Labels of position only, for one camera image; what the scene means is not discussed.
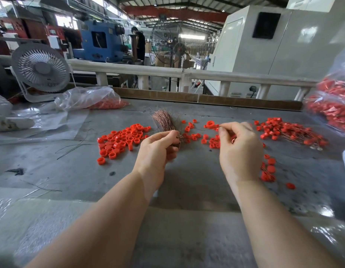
ceiling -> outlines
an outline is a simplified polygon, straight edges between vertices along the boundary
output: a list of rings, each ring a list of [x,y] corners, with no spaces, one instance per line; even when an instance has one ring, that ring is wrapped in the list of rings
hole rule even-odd
[[[117,0],[120,8],[135,19],[159,20],[167,15],[169,25],[212,33],[223,27],[225,18],[248,5],[286,7],[288,0]]]

desk fan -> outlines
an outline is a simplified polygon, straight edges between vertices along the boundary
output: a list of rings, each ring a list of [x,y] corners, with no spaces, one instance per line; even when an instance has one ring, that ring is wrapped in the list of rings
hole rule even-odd
[[[27,87],[43,92],[58,92],[69,82],[70,67],[56,50],[45,44],[27,43],[12,54],[12,74],[24,97],[32,103],[54,100],[58,94],[31,95]]]

person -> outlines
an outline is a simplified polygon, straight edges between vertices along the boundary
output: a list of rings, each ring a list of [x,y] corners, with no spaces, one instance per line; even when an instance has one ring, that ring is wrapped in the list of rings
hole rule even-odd
[[[137,37],[136,37],[136,48],[137,48],[136,53],[137,53],[138,59],[143,61],[143,64],[144,64],[144,60],[145,60],[145,36],[135,26],[133,26],[131,28],[131,33],[133,35],[137,35]]]
[[[233,144],[231,132],[237,135]],[[177,156],[178,148],[172,144],[179,143],[178,135],[178,131],[167,131],[145,139],[132,172],[39,252],[27,268],[128,266],[149,201],[163,183],[166,163]],[[263,147],[251,126],[224,123],[219,135],[220,164],[241,207],[258,267],[340,267],[259,180]]]

person's left hand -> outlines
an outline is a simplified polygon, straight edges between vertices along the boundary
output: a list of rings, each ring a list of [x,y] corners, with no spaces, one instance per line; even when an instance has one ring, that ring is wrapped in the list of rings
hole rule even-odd
[[[133,172],[142,178],[149,198],[164,180],[166,163],[177,156],[179,149],[171,145],[179,143],[178,135],[179,131],[164,131],[146,138],[140,145]]]

forearm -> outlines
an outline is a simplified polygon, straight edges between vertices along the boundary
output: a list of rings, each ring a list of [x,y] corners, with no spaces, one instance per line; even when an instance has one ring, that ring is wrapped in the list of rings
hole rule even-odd
[[[141,178],[127,175],[27,268],[127,266],[147,207]]]
[[[240,181],[233,191],[259,268],[339,267],[260,181]]]

